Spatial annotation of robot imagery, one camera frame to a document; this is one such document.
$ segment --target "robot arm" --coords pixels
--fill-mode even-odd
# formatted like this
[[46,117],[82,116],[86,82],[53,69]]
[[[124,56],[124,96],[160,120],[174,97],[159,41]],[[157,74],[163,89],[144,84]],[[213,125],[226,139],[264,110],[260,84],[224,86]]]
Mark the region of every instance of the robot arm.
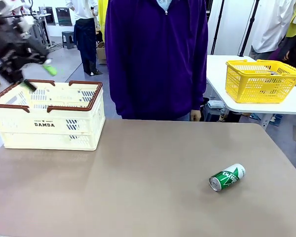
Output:
[[24,0],[24,7],[30,9],[32,8],[33,0]]
[[[11,10],[11,0],[0,0],[0,12]],[[24,28],[28,24],[23,18],[17,18],[11,25],[0,15],[0,74],[9,82],[24,83],[31,89],[36,88],[24,80],[22,67],[28,63],[44,64],[48,51],[33,38],[23,38]]]

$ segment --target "brown basket rim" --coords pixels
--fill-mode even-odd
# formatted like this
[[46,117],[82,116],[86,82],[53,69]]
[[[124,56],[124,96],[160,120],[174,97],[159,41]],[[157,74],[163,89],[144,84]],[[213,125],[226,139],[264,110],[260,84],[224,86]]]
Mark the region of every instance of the brown basket rim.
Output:
[[[34,79],[30,79],[28,80],[29,82],[39,82],[39,83],[50,83],[53,86],[56,86],[55,81],[53,80],[34,80]],[[8,88],[6,88],[5,90],[3,90],[2,92],[0,92],[0,98],[2,96],[4,96],[6,93],[8,93],[10,90],[12,90],[13,88],[15,88],[16,86],[18,86],[21,82],[18,82],[14,85],[9,86]],[[50,113],[52,110],[58,110],[58,111],[82,111],[82,112],[88,112],[90,111],[93,106],[94,103],[96,101],[96,99],[98,98],[98,95],[101,91],[101,88],[103,87],[103,84],[101,82],[97,82],[97,81],[79,81],[79,80],[71,80],[69,82],[69,86],[71,86],[72,84],[94,84],[94,85],[98,85],[91,101],[89,102],[88,106],[86,108],[78,108],[78,107],[63,107],[63,106],[48,106],[47,107],[47,112]],[[24,110],[27,113],[30,113],[29,110],[29,106],[26,105],[3,105],[0,104],[0,108],[5,108],[5,109],[21,109]]]

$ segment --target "white table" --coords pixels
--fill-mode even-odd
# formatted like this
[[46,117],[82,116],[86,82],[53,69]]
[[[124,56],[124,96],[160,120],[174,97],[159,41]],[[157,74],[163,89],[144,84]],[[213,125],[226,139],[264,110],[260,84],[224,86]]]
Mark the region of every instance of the white table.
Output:
[[228,60],[245,60],[254,62],[250,57],[239,57],[229,55],[207,56],[207,81],[213,90],[225,103],[226,108],[241,113],[264,114],[260,125],[266,129],[273,114],[296,115],[296,87],[292,89],[287,98],[280,104],[239,104],[235,102],[226,92],[226,72]]

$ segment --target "black stool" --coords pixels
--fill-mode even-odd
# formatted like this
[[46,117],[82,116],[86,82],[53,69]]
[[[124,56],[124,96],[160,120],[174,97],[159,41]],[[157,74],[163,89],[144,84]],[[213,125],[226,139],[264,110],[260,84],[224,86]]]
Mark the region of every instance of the black stool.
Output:
[[63,37],[63,48],[67,46],[67,49],[74,48],[74,33],[72,31],[62,32]]

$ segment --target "white plastic basket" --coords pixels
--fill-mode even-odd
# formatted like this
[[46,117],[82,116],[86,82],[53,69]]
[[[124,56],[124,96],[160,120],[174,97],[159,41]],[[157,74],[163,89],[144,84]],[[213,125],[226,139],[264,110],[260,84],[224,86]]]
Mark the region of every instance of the white plastic basket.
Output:
[[105,122],[100,82],[29,80],[0,93],[4,147],[94,151]]

